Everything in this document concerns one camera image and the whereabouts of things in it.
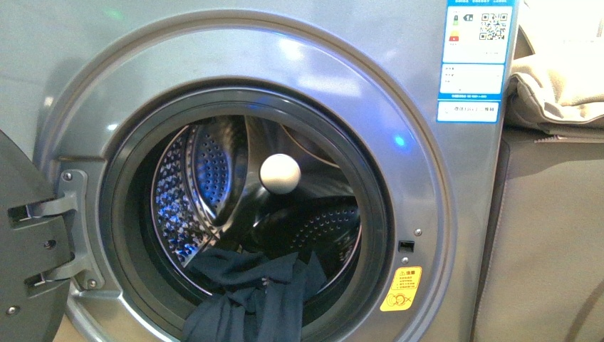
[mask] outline dark blue cloth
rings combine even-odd
[[[262,253],[209,249],[187,269],[211,279],[225,295],[213,295],[189,315],[185,342],[300,341],[304,301],[327,280],[314,253],[304,264],[297,253],[269,260]]]

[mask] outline sticker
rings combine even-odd
[[[498,121],[515,4],[516,0],[447,0],[438,122]]]
[[[410,308],[421,278],[422,268],[419,266],[397,269],[390,290],[388,290],[388,295],[380,306],[380,310],[402,311]]]

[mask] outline beige cloth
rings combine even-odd
[[[604,135],[604,49],[598,44],[579,51],[514,61],[508,124],[567,136]]]

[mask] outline qr code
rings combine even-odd
[[[506,38],[508,31],[508,14],[482,14],[480,22],[481,41],[502,41]]]

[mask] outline fabric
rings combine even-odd
[[[583,129],[604,136],[603,56],[604,48],[596,48],[515,60],[506,123],[569,137],[583,135]]]
[[[187,269],[225,295],[213,295],[189,315],[186,342],[300,341],[303,303],[327,280],[314,253],[304,264],[297,253],[269,260],[262,253],[209,249]]]
[[[540,137],[504,130],[473,341],[604,341],[604,146]]]

